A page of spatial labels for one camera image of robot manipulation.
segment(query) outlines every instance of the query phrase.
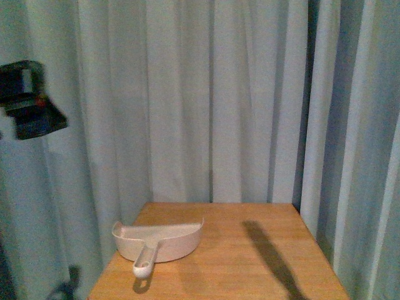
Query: curtain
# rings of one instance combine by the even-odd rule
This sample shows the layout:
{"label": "curtain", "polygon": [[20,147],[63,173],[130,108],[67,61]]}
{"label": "curtain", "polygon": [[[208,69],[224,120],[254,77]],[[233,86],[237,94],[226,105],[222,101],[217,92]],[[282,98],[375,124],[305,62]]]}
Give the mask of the curtain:
{"label": "curtain", "polygon": [[69,119],[0,142],[18,299],[44,299],[71,265],[86,297],[115,251],[113,223],[148,201],[293,203],[353,299],[398,298],[394,1],[0,8],[0,63],[42,62]]}
{"label": "curtain", "polygon": [[352,299],[400,296],[399,8],[319,7],[301,216]]}

